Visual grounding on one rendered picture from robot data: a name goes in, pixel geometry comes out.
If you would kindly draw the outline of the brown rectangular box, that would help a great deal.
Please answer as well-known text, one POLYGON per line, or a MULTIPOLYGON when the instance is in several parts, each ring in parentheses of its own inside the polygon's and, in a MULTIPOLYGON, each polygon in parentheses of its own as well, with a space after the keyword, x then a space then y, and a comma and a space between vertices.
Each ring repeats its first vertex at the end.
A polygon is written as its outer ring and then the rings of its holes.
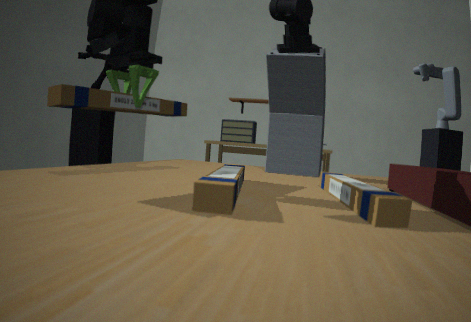
POLYGON ((244 171, 245 165, 224 164, 195 181, 193 211, 232 215, 244 171))

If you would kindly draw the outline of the long tan cardboard box with blue bands and white label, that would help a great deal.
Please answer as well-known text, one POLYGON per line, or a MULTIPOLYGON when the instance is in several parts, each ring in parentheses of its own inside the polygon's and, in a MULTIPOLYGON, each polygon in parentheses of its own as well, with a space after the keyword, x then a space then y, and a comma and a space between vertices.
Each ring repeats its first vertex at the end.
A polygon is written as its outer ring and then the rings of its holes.
POLYGON ((187 103, 145 97, 142 106, 138 108, 135 107, 133 94, 65 84, 48 87, 47 106, 139 114, 148 113, 159 116, 171 115, 171 117, 187 116, 187 103))

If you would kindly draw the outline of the brown cardboard box with blue bands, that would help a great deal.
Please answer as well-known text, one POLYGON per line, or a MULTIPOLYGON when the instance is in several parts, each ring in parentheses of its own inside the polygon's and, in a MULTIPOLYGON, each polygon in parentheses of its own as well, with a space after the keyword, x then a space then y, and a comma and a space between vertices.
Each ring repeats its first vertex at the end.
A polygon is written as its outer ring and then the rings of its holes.
POLYGON ((339 173, 320 172, 319 186, 374 227, 408 228, 412 199, 339 173))

